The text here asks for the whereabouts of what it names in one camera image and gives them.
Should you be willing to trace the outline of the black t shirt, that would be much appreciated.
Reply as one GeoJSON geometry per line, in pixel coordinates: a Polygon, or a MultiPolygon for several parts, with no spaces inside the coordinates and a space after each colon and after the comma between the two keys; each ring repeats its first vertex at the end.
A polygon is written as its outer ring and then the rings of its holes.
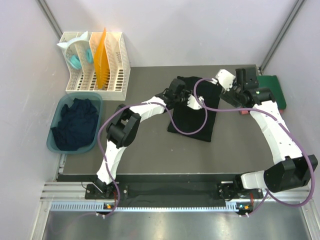
{"type": "MultiPolygon", "coordinates": [[[[199,83],[196,88],[196,93],[204,98],[205,105],[214,109],[217,109],[219,106],[219,95],[221,91],[221,86],[212,84],[208,81],[199,83]]],[[[212,140],[216,114],[217,113],[214,111],[206,112],[203,108],[193,110],[183,105],[176,106],[173,109],[172,118],[177,128],[174,128],[174,124],[170,122],[167,131],[177,134],[178,130],[185,133],[199,130],[199,132],[191,134],[188,137],[204,142],[210,142],[212,140]]]]}

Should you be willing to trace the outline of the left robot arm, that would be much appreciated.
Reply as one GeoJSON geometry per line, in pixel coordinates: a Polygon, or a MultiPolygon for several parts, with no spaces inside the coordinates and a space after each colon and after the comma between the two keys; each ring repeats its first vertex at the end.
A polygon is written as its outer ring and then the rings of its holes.
{"type": "Polygon", "coordinates": [[[98,195],[106,199],[113,194],[114,187],[111,183],[116,179],[122,154],[135,140],[140,123],[179,106],[201,109],[193,91],[187,90],[182,80],[174,79],[168,88],[141,104],[121,104],[117,107],[106,125],[106,150],[94,181],[98,195]]]}

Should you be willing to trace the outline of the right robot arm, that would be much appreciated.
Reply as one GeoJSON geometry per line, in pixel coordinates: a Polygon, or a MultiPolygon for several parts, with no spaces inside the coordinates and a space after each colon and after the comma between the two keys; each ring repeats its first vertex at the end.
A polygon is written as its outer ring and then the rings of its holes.
{"type": "Polygon", "coordinates": [[[314,155],[305,157],[288,135],[276,98],[270,88],[260,86],[255,68],[238,68],[236,74],[221,69],[215,77],[223,88],[220,98],[238,109],[245,108],[257,122],[274,163],[266,170],[237,175],[234,194],[245,198],[252,189],[278,193],[306,186],[312,179],[311,170],[317,167],[318,160],[314,155]]]}

